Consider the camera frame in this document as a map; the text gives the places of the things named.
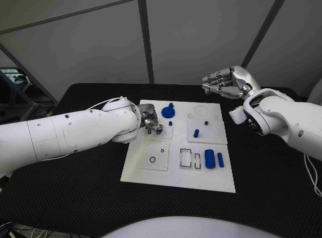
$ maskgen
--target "black table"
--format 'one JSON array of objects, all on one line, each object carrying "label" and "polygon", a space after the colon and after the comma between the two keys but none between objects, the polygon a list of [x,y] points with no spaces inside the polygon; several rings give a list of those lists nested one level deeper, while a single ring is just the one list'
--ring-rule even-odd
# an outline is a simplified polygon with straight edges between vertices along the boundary
[{"label": "black table", "polygon": [[[279,90],[301,100],[294,90]],[[276,135],[262,137],[233,123],[229,111],[243,101],[206,95],[200,86],[75,84],[55,114],[85,110],[121,95],[137,104],[141,99],[220,103],[236,194],[121,182],[128,145],[110,142],[15,172],[0,194],[0,219],[98,237],[144,219],[200,216],[282,237],[322,237],[322,198],[314,192],[304,155]],[[322,162],[314,163],[322,189]]]}]

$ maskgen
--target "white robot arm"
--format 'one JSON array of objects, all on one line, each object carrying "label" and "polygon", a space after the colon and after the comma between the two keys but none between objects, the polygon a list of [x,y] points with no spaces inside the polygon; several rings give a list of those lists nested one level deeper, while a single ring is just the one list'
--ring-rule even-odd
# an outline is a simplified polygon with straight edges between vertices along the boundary
[{"label": "white robot arm", "polygon": [[0,125],[0,178],[18,168],[114,142],[130,143],[138,129],[161,130],[153,104],[127,98],[102,110],[62,114]]},{"label": "white robot arm", "polygon": [[248,122],[261,135],[279,135],[291,147],[322,160],[322,106],[295,102],[282,92],[262,89],[240,66],[209,75],[203,82],[207,94],[245,100],[230,111],[236,124]]}]

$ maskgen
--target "blue object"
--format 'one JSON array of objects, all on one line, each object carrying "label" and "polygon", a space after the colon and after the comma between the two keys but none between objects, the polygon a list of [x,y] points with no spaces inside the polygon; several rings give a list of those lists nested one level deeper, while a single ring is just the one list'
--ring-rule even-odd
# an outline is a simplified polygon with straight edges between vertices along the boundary
[{"label": "blue object", "polygon": [[222,153],[217,154],[217,161],[219,161],[220,168],[223,168],[223,154]]},{"label": "blue object", "polygon": [[197,138],[197,137],[199,137],[199,132],[200,132],[200,130],[199,130],[199,129],[196,129],[196,132],[194,132],[194,138]]},{"label": "blue object", "polygon": [[216,168],[216,159],[215,159],[215,151],[206,150],[206,168],[215,169]]},{"label": "blue object", "polygon": [[171,118],[176,115],[174,104],[170,103],[170,106],[163,109],[163,116]]}]

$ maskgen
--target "white board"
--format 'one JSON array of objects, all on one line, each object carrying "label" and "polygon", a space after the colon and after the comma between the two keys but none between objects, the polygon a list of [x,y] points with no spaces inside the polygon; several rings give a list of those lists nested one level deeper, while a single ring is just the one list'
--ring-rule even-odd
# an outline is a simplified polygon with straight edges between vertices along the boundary
[{"label": "white board", "polygon": [[[158,121],[166,126],[167,135],[148,134],[146,128],[140,129],[137,140],[130,144],[121,181],[236,193],[220,104],[141,100],[141,104],[147,103],[156,105]],[[163,117],[161,111],[170,103],[174,104],[176,116],[167,119]],[[202,141],[192,142],[190,135],[194,134],[194,131],[189,132],[189,125],[196,127],[196,123],[197,127],[203,128],[199,137]],[[209,139],[206,139],[209,133],[206,128],[213,131]],[[212,141],[216,139],[215,133],[220,135],[219,144]],[[192,150],[193,154],[193,166],[187,169],[181,169],[180,166],[181,149]],[[206,168],[206,150],[209,149],[215,150],[215,169]],[[219,167],[217,162],[219,152],[223,154],[223,168]],[[196,154],[200,154],[202,169],[194,168]],[[151,162],[154,161],[151,157],[156,157],[157,162],[161,160],[166,163],[166,155],[169,155],[169,163],[167,166],[163,164],[166,168],[161,169],[161,166]]]}]

